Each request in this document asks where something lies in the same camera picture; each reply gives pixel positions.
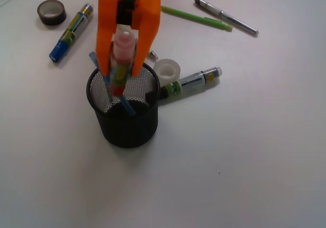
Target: green highlighter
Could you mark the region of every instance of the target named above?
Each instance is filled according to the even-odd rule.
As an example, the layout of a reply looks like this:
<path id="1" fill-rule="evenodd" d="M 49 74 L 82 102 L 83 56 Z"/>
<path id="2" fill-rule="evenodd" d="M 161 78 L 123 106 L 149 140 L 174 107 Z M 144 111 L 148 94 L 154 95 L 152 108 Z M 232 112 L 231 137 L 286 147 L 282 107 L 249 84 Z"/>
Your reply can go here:
<path id="1" fill-rule="evenodd" d="M 186 12 L 182 12 L 180 10 L 173 9 L 173 8 L 161 6 L 161 11 L 165 12 L 165 13 L 168 13 L 168 14 L 175 15 L 177 17 L 189 19 L 191 21 L 196 21 L 196 22 L 199 22 L 199 23 L 202 23 L 202 24 L 214 26 L 214 27 L 220 28 L 222 30 L 226 30 L 226 31 L 231 32 L 232 29 L 233 29 L 232 26 L 227 25 L 226 23 L 222 23 L 221 21 L 211 19 L 211 18 L 199 17 L 199 16 L 196 16 L 196 15 L 193 15 L 193 14 L 190 14 L 190 13 L 186 13 Z"/>

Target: black tape roll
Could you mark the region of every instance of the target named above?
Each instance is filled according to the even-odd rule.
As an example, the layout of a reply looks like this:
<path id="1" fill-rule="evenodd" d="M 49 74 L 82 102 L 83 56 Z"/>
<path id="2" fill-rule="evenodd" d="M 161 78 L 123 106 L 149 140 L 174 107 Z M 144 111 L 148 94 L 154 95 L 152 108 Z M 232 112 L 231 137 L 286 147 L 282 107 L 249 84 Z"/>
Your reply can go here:
<path id="1" fill-rule="evenodd" d="M 57 25 L 65 21 L 67 14 L 65 7 L 60 1 L 47 0 L 37 8 L 37 13 L 43 24 Z"/>

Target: blue pen cap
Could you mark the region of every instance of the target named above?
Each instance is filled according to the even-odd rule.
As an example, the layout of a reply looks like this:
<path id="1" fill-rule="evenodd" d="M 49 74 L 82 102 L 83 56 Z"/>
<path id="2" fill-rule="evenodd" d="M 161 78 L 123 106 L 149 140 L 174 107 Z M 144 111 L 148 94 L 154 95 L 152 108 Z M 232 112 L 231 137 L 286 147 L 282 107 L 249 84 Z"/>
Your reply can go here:
<path id="1" fill-rule="evenodd" d="M 58 41 L 58 43 L 56 44 L 56 46 L 53 48 L 52 52 L 50 53 L 49 57 L 51 58 L 51 60 L 53 62 L 58 62 L 63 55 L 66 53 L 66 51 L 68 50 L 69 45 L 64 42 L 64 41 Z"/>

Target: black mesh pen holder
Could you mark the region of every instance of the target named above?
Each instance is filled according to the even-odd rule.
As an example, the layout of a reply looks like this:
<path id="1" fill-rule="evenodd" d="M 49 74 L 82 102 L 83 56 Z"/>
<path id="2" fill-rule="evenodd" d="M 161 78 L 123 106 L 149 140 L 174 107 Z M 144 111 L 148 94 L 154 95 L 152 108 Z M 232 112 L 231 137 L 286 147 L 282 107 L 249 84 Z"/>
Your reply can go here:
<path id="1" fill-rule="evenodd" d="M 155 133 L 158 123 L 159 81 L 147 64 L 136 78 L 127 82 L 124 96 L 135 116 L 130 116 L 119 98 L 110 95 L 110 83 L 95 69 L 87 82 L 87 99 L 95 110 L 102 133 L 108 142 L 121 148 L 135 148 L 146 143 Z M 153 95 L 150 99 L 146 93 Z"/>

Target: silver pen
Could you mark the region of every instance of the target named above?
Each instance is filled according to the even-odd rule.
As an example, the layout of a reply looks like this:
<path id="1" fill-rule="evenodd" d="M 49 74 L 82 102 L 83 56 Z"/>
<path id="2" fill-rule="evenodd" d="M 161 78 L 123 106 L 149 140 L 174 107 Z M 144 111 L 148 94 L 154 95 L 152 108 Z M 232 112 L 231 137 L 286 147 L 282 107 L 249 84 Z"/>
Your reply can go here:
<path id="1" fill-rule="evenodd" d="M 227 14 L 226 12 L 222 11 L 221 9 L 218 9 L 217 7 L 214 7 L 212 4 L 209 4 L 208 2 L 204 0 L 195 0 L 195 3 L 209 11 L 210 13 L 214 14 L 214 16 L 219 17 L 220 19 L 223 19 L 225 21 L 228 21 L 232 23 L 232 25 L 238 27 L 239 29 L 242 29 L 243 31 L 248 32 L 249 34 L 253 36 L 258 35 L 258 30 L 255 28 L 252 28 L 251 26 L 241 22 L 240 20 L 236 19 L 235 17 L 232 17 L 231 15 Z"/>

